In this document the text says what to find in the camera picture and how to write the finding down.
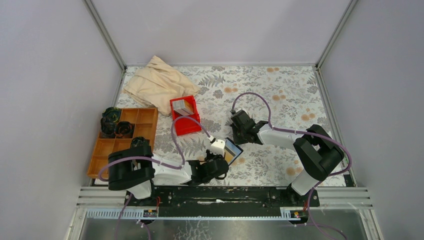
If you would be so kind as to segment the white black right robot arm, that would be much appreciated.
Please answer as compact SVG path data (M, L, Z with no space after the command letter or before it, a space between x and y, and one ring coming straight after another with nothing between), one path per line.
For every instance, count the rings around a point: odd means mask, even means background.
M305 131L282 131L271 127L268 121L255 122L244 110L232 110L230 119L233 140L237 145L273 145L297 153L303 170L286 193L287 201L293 206L301 205L307 199L307 193L324 181L345 158L341 147L320 125L313 124Z

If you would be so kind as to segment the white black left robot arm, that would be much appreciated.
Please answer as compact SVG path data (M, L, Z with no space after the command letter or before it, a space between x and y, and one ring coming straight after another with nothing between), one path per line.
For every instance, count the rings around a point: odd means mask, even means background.
M111 153L98 174L110 191L128 191L148 206L155 200L155 185L199 186L225 178L228 171L225 158L209 150L204 161L188 160L178 166L154 155L149 146L137 146Z

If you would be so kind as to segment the red plastic bin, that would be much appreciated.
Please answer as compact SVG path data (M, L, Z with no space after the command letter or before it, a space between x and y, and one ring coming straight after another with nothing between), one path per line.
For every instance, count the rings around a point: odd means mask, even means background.
M185 99L187 100L190 104L192 104L195 114L193 115L189 115L189 116L181 116L178 113L174 112L173 107L172 107L172 102L176 101L176 100L181 100L181 99ZM183 135L188 135L188 134L192 134L192 133L197 133L200 132L202 130L202 128L195 123L193 120L196 120L198 123L200 123L200 115L197 109L197 105L196 105L196 100L195 97L193 95L188 95L188 96L184 96L184 97L180 97L180 98L174 98L171 99L169 101L170 103L170 107L171 107L171 115L173 120L179 119L175 124L174 124L174 129L176 132L177 136L183 136Z

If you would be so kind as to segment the stack of credit cards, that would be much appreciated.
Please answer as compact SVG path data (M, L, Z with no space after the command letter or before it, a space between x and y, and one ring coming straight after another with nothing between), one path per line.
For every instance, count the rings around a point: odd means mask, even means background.
M190 116L195 114L194 107L185 99L175 100L171 103L172 109L180 116Z

